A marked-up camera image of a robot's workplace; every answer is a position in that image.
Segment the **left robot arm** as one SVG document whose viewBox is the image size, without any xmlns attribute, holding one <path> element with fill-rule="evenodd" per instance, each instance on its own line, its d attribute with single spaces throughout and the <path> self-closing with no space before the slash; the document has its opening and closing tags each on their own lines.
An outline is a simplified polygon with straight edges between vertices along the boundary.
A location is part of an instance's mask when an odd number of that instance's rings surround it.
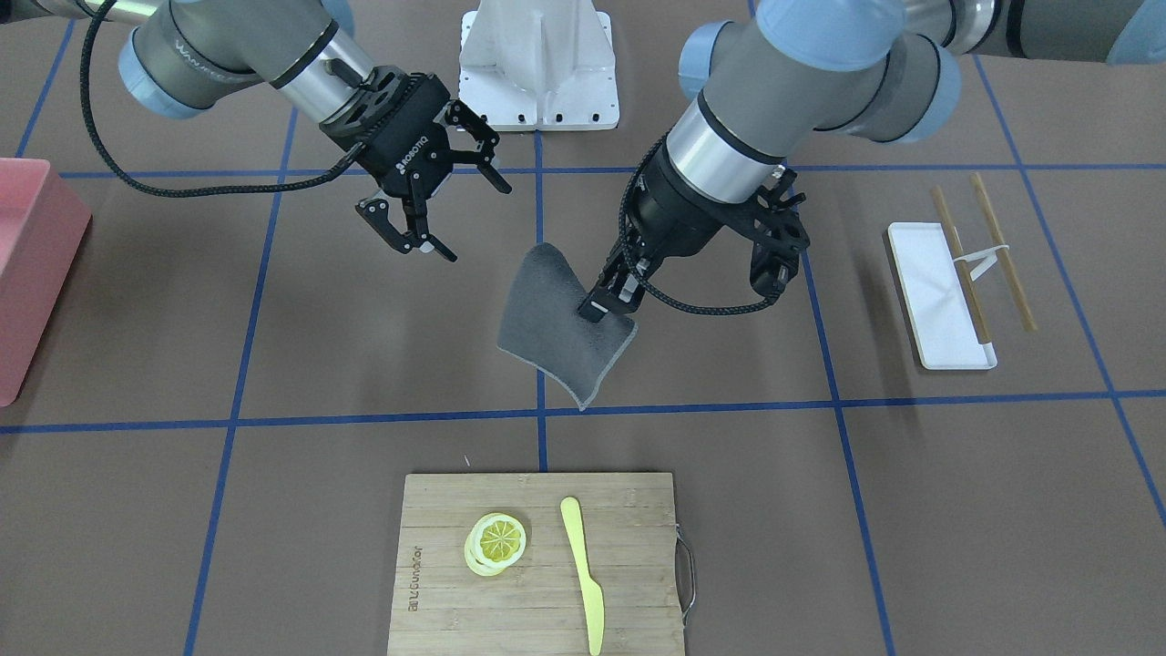
<svg viewBox="0 0 1166 656">
<path fill-rule="evenodd" d="M 958 56 L 1160 64 L 1163 31 L 1161 1 L 761 1 L 745 24 L 700 26 L 679 61 L 689 104 L 630 179 L 578 315 L 633 313 L 646 294 L 686 313 L 765 310 L 809 246 L 788 165 L 806 137 L 913 144 L 957 107 Z M 695 306 L 649 285 L 723 228 L 752 242 L 758 302 Z"/>
</svg>

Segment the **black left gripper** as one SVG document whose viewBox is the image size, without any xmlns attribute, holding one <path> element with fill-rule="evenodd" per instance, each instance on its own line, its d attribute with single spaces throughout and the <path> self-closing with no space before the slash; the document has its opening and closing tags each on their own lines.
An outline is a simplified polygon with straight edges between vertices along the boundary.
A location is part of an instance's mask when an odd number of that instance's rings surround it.
<svg viewBox="0 0 1166 656">
<path fill-rule="evenodd" d="M 632 262 L 655 273 L 667 258 L 695 256 L 724 227 L 721 205 L 691 190 L 666 150 L 655 150 L 630 183 L 621 210 L 633 235 Z M 646 294 L 621 251 L 611 251 L 578 316 L 600 323 L 609 313 L 634 313 Z"/>
</svg>

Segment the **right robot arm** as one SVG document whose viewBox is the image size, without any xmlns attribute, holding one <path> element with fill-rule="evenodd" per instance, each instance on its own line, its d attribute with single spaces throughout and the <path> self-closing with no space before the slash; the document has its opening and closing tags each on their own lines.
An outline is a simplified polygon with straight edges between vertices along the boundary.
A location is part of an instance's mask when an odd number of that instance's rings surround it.
<svg viewBox="0 0 1166 656">
<path fill-rule="evenodd" d="M 378 66 L 354 42 L 345 1 L 5 1 L 3 24 L 29 17 L 84 17 L 79 104 L 96 153 L 118 179 L 159 198 L 311 190 L 359 167 L 375 193 L 354 204 L 392 251 L 455 253 L 434 237 L 428 203 L 457 165 L 471 165 L 496 190 L 494 128 L 435 75 Z M 167 190 L 134 179 L 99 136 L 91 100 L 91 58 L 101 24 L 129 24 L 119 75 L 129 96 L 160 117 L 199 117 L 232 93 L 266 84 L 340 149 L 309 179 L 262 186 Z"/>
</svg>

